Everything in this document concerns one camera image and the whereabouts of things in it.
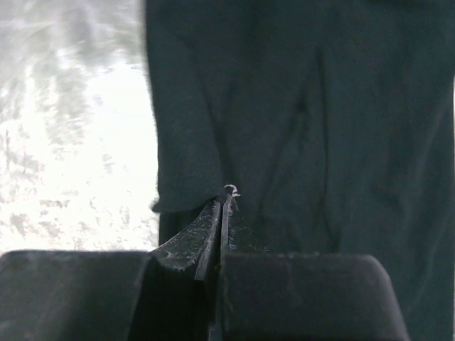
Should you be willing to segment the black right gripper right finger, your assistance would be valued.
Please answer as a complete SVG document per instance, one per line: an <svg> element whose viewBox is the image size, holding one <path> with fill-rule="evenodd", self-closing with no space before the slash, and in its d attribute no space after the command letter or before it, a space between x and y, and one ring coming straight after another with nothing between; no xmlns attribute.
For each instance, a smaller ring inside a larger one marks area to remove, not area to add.
<svg viewBox="0 0 455 341"><path fill-rule="evenodd" d="M407 340L390 277L370 255L273 254L227 187L218 327L224 340Z"/></svg>

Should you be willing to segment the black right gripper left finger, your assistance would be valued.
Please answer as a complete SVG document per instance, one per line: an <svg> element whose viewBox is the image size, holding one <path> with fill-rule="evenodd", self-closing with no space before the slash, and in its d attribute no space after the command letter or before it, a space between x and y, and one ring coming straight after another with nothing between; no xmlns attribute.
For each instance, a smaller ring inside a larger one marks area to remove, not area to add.
<svg viewBox="0 0 455 341"><path fill-rule="evenodd" d="M2 340L214 340L221 205L150 251L11 251Z"/></svg>

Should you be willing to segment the black t shirt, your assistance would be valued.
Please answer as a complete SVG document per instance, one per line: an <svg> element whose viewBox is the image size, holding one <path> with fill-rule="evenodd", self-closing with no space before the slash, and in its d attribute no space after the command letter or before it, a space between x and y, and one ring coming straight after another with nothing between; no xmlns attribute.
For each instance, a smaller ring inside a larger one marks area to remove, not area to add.
<svg viewBox="0 0 455 341"><path fill-rule="evenodd" d="M454 2L147 1L159 242L234 185L275 252L370 254L454 328Z"/></svg>

